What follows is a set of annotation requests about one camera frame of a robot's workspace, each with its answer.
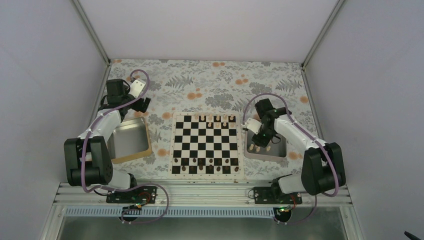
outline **black square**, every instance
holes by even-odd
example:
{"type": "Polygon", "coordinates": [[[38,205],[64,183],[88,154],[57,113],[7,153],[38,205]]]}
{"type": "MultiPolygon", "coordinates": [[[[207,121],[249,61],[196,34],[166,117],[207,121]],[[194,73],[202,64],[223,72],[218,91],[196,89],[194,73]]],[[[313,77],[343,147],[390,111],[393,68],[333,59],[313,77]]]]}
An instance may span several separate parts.
{"type": "Polygon", "coordinates": [[[239,159],[238,158],[230,158],[229,159],[231,166],[238,166],[239,165],[239,159]]]}
{"type": "Polygon", "coordinates": [[[213,143],[214,142],[214,136],[206,136],[206,142],[207,143],[213,143]]]}
{"type": "Polygon", "coordinates": [[[182,143],[183,142],[183,136],[175,136],[174,143],[182,143]]]}
{"type": "Polygon", "coordinates": [[[198,167],[197,166],[190,166],[188,168],[188,173],[189,174],[197,174],[198,173],[198,167]]]}
{"type": "Polygon", "coordinates": [[[214,157],[214,150],[206,150],[206,157],[207,158],[213,158],[214,157]]]}
{"type": "Polygon", "coordinates": [[[222,166],[223,165],[223,159],[222,158],[214,158],[213,159],[213,165],[222,166]]]}
{"type": "Polygon", "coordinates": [[[229,132],[230,136],[237,136],[237,130],[236,129],[229,129],[228,132],[229,132]]]}
{"type": "Polygon", "coordinates": [[[230,150],[237,150],[237,143],[230,143],[229,144],[229,149],[230,150]]]}
{"type": "Polygon", "coordinates": [[[222,150],[223,145],[221,143],[214,143],[213,144],[213,150],[222,150]]]}
{"type": "Polygon", "coordinates": [[[184,123],[181,122],[181,121],[175,123],[175,128],[176,129],[182,129],[182,128],[184,128],[184,123]]]}
{"type": "Polygon", "coordinates": [[[183,136],[190,136],[191,135],[190,129],[183,129],[182,130],[182,135],[183,136]]]}
{"type": "Polygon", "coordinates": [[[198,157],[198,151],[190,150],[190,158],[197,158],[197,157],[198,157]]]}
{"type": "Polygon", "coordinates": [[[180,174],[181,167],[180,166],[172,166],[172,174],[180,174]]]}
{"type": "Polygon", "coordinates": [[[227,144],[229,142],[230,142],[230,137],[229,136],[221,136],[221,143],[227,144]]]}
{"type": "Polygon", "coordinates": [[[223,158],[229,158],[230,157],[230,150],[223,150],[222,151],[222,157],[223,158]]]}
{"type": "Polygon", "coordinates": [[[206,136],[206,129],[199,129],[199,136],[206,136]]]}
{"type": "Polygon", "coordinates": [[[181,166],[188,166],[190,162],[190,159],[188,158],[181,158],[181,166]]]}
{"type": "Polygon", "coordinates": [[[198,136],[190,136],[190,143],[197,143],[199,141],[198,136]]]}
{"type": "Polygon", "coordinates": [[[213,135],[214,136],[221,136],[221,129],[214,129],[213,130],[213,135]]]}
{"type": "Polygon", "coordinates": [[[181,152],[182,152],[181,150],[174,150],[172,156],[174,158],[181,158],[181,152]]]}
{"type": "Polygon", "coordinates": [[[199,144],[197,144],[197,150],[206,150],[206,143],[200,142],[199,144]]]}
{"type": "Polygon", "coordinates": [[[209,165],[206,167],[206,174],[214,174],[214,166],[209,165]]]}
{"type": "Polygon", "coordinates": [[[189,142],[183,142],[182,143],[182,150],[190,150],[190,143],[189,142]]]}
{"type": "Polygon", "coordinates": [[[197,165],[198,166],[205,166],[206,165],[206,158],[198,158],[197,159],[197,165]]]}
{"type": "Polygon", "coordinates": [[[231,167],[230,166],[223,166],[222,167],[222,173],[223,174],[231,174],[231,167]]]}

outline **white wall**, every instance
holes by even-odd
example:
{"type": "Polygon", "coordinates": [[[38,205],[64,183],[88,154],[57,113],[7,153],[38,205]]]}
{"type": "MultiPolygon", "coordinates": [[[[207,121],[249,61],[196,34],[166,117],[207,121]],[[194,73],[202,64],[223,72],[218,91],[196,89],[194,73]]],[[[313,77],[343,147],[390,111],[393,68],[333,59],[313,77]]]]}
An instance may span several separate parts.
{"type": "Polygon", "coordinates": [[[337,0],[80,0],[110,58],[305,60],[337,0]]]}
{"type": "Polygon", "coordinates": [[[40,237],[106,68],[68,0],[0,3],[0,239],[40,237]]]}
{"type": "Polygon", "coordinates": [[[366,239],[424,239],[424,1],[348,0],[306,67],[366,239]]]}

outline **black mounting plate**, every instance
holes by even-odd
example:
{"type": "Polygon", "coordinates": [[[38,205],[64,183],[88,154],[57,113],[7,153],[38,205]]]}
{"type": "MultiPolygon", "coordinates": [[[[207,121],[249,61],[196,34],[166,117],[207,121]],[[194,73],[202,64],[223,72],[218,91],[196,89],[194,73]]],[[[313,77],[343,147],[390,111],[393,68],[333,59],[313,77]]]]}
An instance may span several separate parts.
{"type": "Polygon", "coordinates": [[[253,196],[254,196],[254,204],[290,204],[293,205],[293,199],[296,201],[296,204],[302,204],[302,196],[298,196],[298,192],[293,192],[289,194],[285,194],[280,197],[280,201],[277,201],[273,192],[271,191],[270,186],[255,186],[253,188],[253,196]]]}
{"type": "Polygon", "coordinates": [[[158,188],[156,186],[142,186],[132,191],[114,193],[109,192],[106,197],[108,204],[141,204],[145,202],[146,195],[141,193],[149,193],[151,198],[148,204],[154,204],[158,188]]]}

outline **floral tablecloth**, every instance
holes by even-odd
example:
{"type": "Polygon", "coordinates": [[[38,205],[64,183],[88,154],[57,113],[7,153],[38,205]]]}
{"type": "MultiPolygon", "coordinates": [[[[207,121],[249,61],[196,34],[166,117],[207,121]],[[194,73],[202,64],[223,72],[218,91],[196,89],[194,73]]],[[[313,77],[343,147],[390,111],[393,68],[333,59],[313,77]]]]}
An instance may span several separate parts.
{"type": "MultiPolygon", "coordinates": [[[[115,59],[108,78],[129,81],[130,73],[135,69],[142,69],[149,74],[150,88],[145,96],[151,98],[151,103],[146,113],[130,110],[125,120],[145,117],[153,153],[113,167],[132,173],[138,179],[168,177],[174,112],[237,111],[243,115],[244,107],[251,98],[260,93],[274,93],[286,99],[297,120],[317,134],[298,63],[115,59]]],[[[141,72],[134,75],[146,79],[141,72]]],[[[269,99],[277,108],[283,105],[275,97],[270,96],[269,99]]],[[[258,118],[254,110],[252,104],[246,118],[258,118]]],[[[287,142],[287,157],[281,162],[245,157],[244,179],[270,180],[300,173],[302,161],[303,152],[298,152],[287,142]]]]}

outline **perforated metal strip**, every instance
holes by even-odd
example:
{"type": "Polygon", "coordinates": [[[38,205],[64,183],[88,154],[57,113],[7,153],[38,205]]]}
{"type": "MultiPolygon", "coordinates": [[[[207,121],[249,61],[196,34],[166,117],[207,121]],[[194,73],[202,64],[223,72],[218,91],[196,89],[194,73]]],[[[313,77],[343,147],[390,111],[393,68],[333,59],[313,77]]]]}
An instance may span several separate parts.
{"type": "MultiPolygon", "coordinates": [[[[165,207],[145,206],[125,216],[158,217],[165,207]]],[[[68,217],[120,217],[122,206],[68,206],[68,217]]],[[[272,207],[169,207],[167,218],[270,218],[272,207]]]]}

